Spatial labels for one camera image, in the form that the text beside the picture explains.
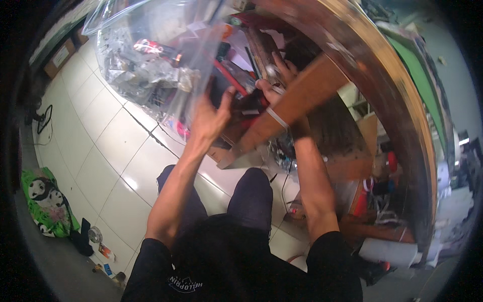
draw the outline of panda print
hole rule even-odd
[[[45,194],[46,192],[46,185],[45,182],[42,179],[35,179],[30,183],[30,186],[28,187],[28,196],[32,200],[42,200],[47,197]]]
[[[42,208],[49,208],[56,206],[57,203],[62,203],[62,193],[49,179],[43,177],[36,178],[30,183],[28,196]]]
[[[50,206],[61,206],[64,202],[64,196],[59,191],[53,189],[49,192],[47,202]]]
[[[33,220],[33,222],[35,222],[35,224],[39,228],[40,233],[42,233],[42,235],[47,236],[47,237],[55,237],[55,235],[52,232],[52,230],[51,229],[48,229],[43,223],[38,222],[35,219]]]

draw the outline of white cable tie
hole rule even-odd
[[[288,124],[282,120],[273,109],[270,107],[267,108],[267,112],[269,115],[271,115],[277,122],[279,122],[280,125],[282,125],[285,129],[288,129]]]

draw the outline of cardboard box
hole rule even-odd
[[[71,39],[67,39],[67,41],[65,41],[64,44],[59,47],[50,61],[45,65],[43,70],[45,70],[49,77],[53,79],[74,53],[74,43],[72,43]]]
[[[79,28],[74,33],[74,39],[75,39],[75,42],[77,43],[77,45],[84,45],[87,41],[89,41],[89,37],[83,36],[81,34],[83,28],[84,27]]]

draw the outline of clear plastic bag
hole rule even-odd
[[[191,115],[213,70],[223,0],[106,0],[83,29],[101,75],[128,101],[189,138]]]

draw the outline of wall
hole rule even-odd
[[[437,9],[420,3],[398,3],[398,8],[393,8],[398,15],[398,21],[413,12],[418,12],[415,18],[420,34],[426,40],[426,47],[435,61],[438,74],[443,83],[450,113],[455,128],[458,132],[468,130],[470,139],[476,137],[483,139],[482,116],[474,82],[471,78],[465,58],[456,43],[449,27],[438,13]],[[443,57],[447,65],[438,62],[438,57]]]

